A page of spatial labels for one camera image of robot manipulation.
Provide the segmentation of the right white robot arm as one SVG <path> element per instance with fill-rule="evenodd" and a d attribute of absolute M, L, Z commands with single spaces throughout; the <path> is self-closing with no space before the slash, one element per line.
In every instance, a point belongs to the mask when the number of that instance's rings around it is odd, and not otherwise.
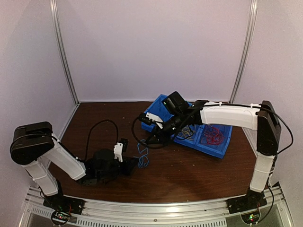
<path fill-rule="evenodd" d="M 220 124 L 257 132 L 257 159 L 250 186 L 242 202 L 246 208 L 254 208 L 263 197 L 278 156 L 281 125 L 272 104 L 269 101 L 241 105 L 197 100 L 190 105 L 177 91 L 167 96 L 162 104 L 172 115 L 167 121 L 149 112 L 140 114 L 139 120 L 155 126 L 153 136 L 163 146 L 187 125 Z"/>

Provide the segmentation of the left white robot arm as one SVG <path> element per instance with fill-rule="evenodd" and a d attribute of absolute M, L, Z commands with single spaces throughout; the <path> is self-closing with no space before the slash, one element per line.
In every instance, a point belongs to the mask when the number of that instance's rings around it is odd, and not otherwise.
<path fill-rule="evenodd" d="M 12 160 L 25 168 L 40 187 L 44 206 L 64 213 L 81 214 L 84 200 L 64 196 L 59 180 L 52 176 L 44 160 L 62 169 L 80 185 L 108 183 L 120 175 L 129 176 L 138 165 L 137 157 L 125 157 L 128 140 L 116 141 L 113 149 L 96 151 L 92 158 L 72 154 L 53 133 L 49 122 L 19 126 L 10 146 Z"/>

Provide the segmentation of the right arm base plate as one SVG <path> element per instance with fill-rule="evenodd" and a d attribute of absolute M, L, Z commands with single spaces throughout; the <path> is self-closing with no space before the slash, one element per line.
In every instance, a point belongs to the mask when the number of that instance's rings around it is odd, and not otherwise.
<path fill-rule="evenodd" d="M 230 214 L 254 210 L 260 206 L 267 205 L 267 200 L 264 195 L 260 197 L 256 195 L 244 195 L 228 199 L 226 202 Z"/>

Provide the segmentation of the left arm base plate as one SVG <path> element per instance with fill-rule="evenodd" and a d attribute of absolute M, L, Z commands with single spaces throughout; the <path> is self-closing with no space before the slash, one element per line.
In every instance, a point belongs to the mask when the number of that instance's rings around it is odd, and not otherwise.
<path fill-rule="evenodd" d="M 82 214 L 85 201 L 82 199 L 76 199 L 67 196 L 54 195 L 46 196 L 44 198 L 43 205 L 52 208 L 56 211 L 62 211 L 68 214 Z"/>

